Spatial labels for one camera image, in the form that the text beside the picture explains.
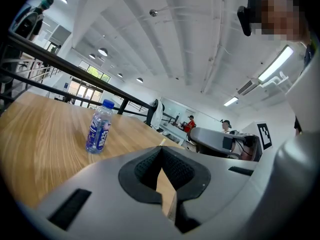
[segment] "bottle cap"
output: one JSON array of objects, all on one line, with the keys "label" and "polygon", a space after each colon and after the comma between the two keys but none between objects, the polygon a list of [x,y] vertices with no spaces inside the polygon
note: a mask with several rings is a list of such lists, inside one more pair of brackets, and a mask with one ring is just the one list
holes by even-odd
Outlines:
[{"label": "bottle cap", "polygon": [[102,106],[104,106],[108,109],[113,109],[115,104],[111,100],[105,99],[102,103]]}]

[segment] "handrail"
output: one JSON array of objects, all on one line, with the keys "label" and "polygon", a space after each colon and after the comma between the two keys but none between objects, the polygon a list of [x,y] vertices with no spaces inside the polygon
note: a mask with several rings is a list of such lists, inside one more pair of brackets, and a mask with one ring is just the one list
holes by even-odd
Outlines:
[{"label": "handrail", "polygon": [[[114,87],[113,85],[111,85],[109,83],[106,83],[105,81],[103,81],[97,77],[94,77],[93,75],[91,75],[90,73],[88,73],[84,70],[79,70],[79,68],[77,66],[73,65],[72,63],[64,60],[61,57],[58,57],[57,55],[43,49],[42,47],[36,45],[35,43],[32,43],[29,40],[23,38],[22,36],[20,36],[16,33],[13,33],[12,31],[8,32],[7,40],[5,42],[7,44],[19,49],[20,51],[22,51],[26,54],[29,54],[44,63],[49,64],[50,66],[52,66],[54,68],[57,68],[67,74],[72,75],[73,77],[81,79],[81,80],[83,80],[89,84],[92,84],[102,90],[105,90],[109,93],[123,97],[124,100],[123,100],[122,105],[120,107],[119,114],[122,114],[124,112],[125,107],[126,107],[125,105],[127,105],[128,101],[136,103],[136,104],[143,106],[147,109],[151,108],[151,106],[149,104],[143,102],[142,100]],[[175,119],[166,113],[163,113],[163,115],[166,117]]]}]

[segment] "backpack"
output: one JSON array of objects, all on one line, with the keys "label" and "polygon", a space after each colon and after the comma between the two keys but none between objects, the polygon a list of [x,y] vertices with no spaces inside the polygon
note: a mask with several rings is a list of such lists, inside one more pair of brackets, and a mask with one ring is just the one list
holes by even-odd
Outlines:
[{"label": "backpack", "polygon": [[44,18],[44,15],[42,13],[38,14],[35,9],[36,8],[33,8],[26,12],[21,20],[13,26],[12,31],[14,33],[29,40],[34,32],[36,24]]}]

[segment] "wooden table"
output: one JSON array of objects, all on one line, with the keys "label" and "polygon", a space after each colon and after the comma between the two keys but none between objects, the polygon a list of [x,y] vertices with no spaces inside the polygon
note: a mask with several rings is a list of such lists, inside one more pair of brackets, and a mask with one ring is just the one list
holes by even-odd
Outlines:
[{"label": "wooden table", "polygon": [[[36,207],[55,187],[96,161],[157,146],[180,147],[135,117],[115,114],[100,155],[85,150],[93,109],[26,91],[0,117],[0,169],[14,198]],[[175,190],[161,170],[157,191],[168,213]]]}]

